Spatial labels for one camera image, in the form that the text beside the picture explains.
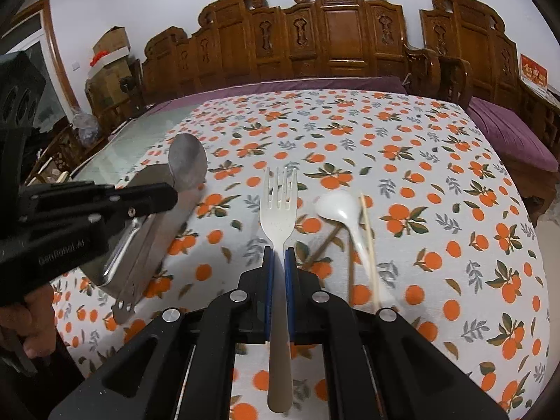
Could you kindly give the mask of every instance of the orange print tablecloth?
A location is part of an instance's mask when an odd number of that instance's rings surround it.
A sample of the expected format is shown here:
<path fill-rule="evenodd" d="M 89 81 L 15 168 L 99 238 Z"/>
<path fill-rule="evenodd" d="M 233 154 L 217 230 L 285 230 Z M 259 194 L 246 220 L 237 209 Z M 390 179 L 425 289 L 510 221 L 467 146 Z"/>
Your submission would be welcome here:
<path fill-rule="evenodd" d="M 119 185 L 146 165 L 167 162 L 171 140 L 185 132 L 208 156 L 204 200 L 170 246 L 136 316 L 117 327 L 114 300 L 79 269 L 54 283 L 58 329 L 85 375 L 158 312 L 206 307 L 260 265 L 268 243 L 258 213 L 262 169 L 287 166 L 298 169 L 300 183 L 287 242 L 298 263 L 331 230 L 315 214 L 316 198 L 336 188 L 363 191 L 377 268 L 402 316 L 512 419 L 528 410 L 544 386 L 548 355 L 540 251 L 508 173 L 460 107 L 349 90 L 211 100 L 165 134 Z M 348 239 L 345 231 L 339 237 L 311 270 L 326 290 L 346 298 Z M 361 265 L 355 284 L 356 308 L 371 311 Z M 294 347 L 292 367 L 288 418 L 327 419 L 320 346 Z M 281 418 L 267 408 L 267 347 L 240 346 L 235 368 L 232 418 Z"/>

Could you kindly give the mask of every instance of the hand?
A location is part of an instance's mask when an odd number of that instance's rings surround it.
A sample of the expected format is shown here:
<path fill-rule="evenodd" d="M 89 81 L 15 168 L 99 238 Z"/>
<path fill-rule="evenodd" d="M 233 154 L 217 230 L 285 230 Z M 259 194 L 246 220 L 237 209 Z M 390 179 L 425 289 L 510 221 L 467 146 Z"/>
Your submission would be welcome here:
<path fill-rule="evenodd" d="M 54 352 L 57 329 L 54 325 L 51 285 L 46 285 L 27 294 L 23 304 L 0 307 L 0 326 L 15 330 L 25 336 L 23 350 L 29 358 L 46 357 Z"/>

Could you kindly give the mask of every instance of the plastic bag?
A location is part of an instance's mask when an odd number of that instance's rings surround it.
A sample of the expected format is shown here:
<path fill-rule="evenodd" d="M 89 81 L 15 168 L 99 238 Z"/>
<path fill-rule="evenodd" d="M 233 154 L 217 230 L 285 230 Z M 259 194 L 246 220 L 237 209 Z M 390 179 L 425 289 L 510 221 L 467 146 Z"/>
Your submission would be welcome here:
<path fill-rule="evenodd" d="M 85 113 L 82 109 L 72 108 L 72 112 L 72 126 L 78 128 L 79 141 L 84 147 L 92 146 L 101 134 L 99 122 L 92 114 Z"/>

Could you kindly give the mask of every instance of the fork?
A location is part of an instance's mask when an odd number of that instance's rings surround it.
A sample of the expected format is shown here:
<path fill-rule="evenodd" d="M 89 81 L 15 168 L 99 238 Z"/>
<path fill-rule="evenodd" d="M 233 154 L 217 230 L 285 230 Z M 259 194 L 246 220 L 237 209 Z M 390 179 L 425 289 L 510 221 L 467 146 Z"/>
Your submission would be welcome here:
<path fill-rule="evenodd" d="M 260 199 L 260 225 L 274 247 L 274 278 L 270 354 L 268 360 L 268 408 L 273 412 L 287 412 L 292 407 L 293 382 L 289 348 L 288 311 L 286 304 L 284 244 L 296 224 L 298 208 L 298 178 L 292 170 L 288 194 L 288 169 L 284 169 L 282 196 L 278 201 L 278 168 L 269 201 L 270 169 L 264 172 L 264 190 Z"/>

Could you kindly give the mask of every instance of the purple cushion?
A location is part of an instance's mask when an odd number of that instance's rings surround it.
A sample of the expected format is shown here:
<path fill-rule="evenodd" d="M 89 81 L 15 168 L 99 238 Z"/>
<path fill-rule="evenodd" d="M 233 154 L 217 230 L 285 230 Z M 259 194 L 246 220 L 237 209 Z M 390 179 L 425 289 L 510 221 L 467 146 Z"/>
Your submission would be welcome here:
<path fill-rule="evenodd" d="M 473 97 L 467 114 L 498 154 L 507 154 L 545 171 L 558 171 L 553 154 L 511 110 Z"/>
<path fill-rule="evenodd" d="M 210 99 L 223 99 L 232 96 L 254 95 L 256 93 L 274 93 L 300 90 L 329 89 L 367 90 L 382 93 L 407 94 L 402 80 L 394 75 L 385 77 L 322 77 L 310 79 L 285 79 L 270 82 L 258 82 L 247 85 L 229 86 L 208 92 L 189 94 L 172 101 L 153 106 L 146 115 L 165 109 L 173 110 L 186 106 L 196 106 Z"/>

